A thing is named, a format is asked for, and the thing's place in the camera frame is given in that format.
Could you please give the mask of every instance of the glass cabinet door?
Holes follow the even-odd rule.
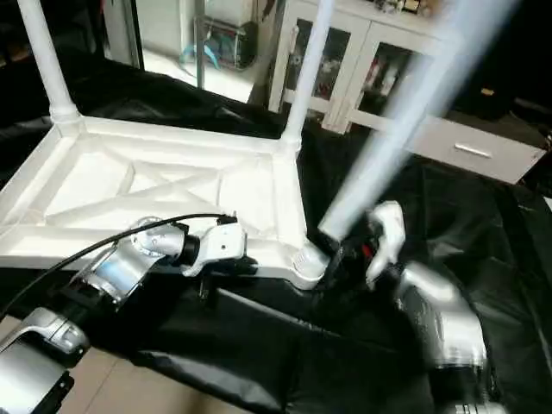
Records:
[[[433,61],[439,41],[419,34],[374,23],[368,30],[353,78],[340,110],[335,114],[336,130],[347,132],[352,123],[387,129],[392,120],[383,117],[388,102],[411,76],[412,58]]]
[[[286,6],[269,102],[274,112],[282,112],[284,103],[293,102],[316,15],[315,4],[290,1]],[[338,11],[332,16],[309,103],[311,110],[323,115],[317,119],[325,128],[331,127],[328,120],[332,108],[341,106],[368,27],[369,22],[359,17]]]
[[[299,72],[303,66],[304,53],[311,35],[312,22],[298,19],[295,29],[297,30],[297,38],[295,47],[287,61],[285,74],[285,88],[291,91],[295,91],[297,87]],[[351,34],[349,32],[339,28],[329,29],[322,61],[318,68],[317,80],[312,92],[313,97],[320,97],[326,101],[330,100],[350,38]]]

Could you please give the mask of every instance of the tile floor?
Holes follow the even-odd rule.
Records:
[[[7,317],[0,323],[4,337],[18,321]],[[168,379],[150,369],[135,367],[99,349],[91,349],[72,370],[75,386],[66,397],[61,414],[247,414]]]

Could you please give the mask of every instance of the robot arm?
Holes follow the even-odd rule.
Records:
[[[133,228],[158,220],[147,217]],[[60,289],[48,306],[52,309],[35,309],[0,342],[0,414],[57,412],[74,382],[67,370],[90,348],[79,325],[98,312],[117,312],[158,262],[197,276],[206,265],[245,258],[246,234],[230,221],[201,239],[183,224],[166,224],[98,254]]]
[[[379,248],[367,269],[371,289],[378,278],[391,278],[393,299],[408,317],[422,343],[436,409],[442,414],[504,414],[492,402],[483,329],[461,290],[419,263],[397,260],[405,240],[397,203],[379,205],[370,214],[380,230]]]

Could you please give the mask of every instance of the black plastic sheet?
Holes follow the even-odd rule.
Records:
[[[179,81],[86,56],[64,55],[76,105],[87,116],[278,138],[284,120]],[[34,62],[0,69],[1,177],[19,167],[49,128]],[[311,234],[359,153],[363,137],[310,125],[299,177]],[[552,412],[552,215],[541,198],[469,172],[413,157],[384,199],[399,201],[403,260],[462,282],[486,331],[511,413]],[[356,234],[365,231],[363,222]],[[207,304],[197,281],[154,275],[122,312],[88,328],[93,343],[255,412],[432,412],[420,349],[384,294],[351,279],[301,292],[281,280],[218,279]],[[3,269],[0,302],[36,276]],[[46,300],[59,273],[14,309]]]

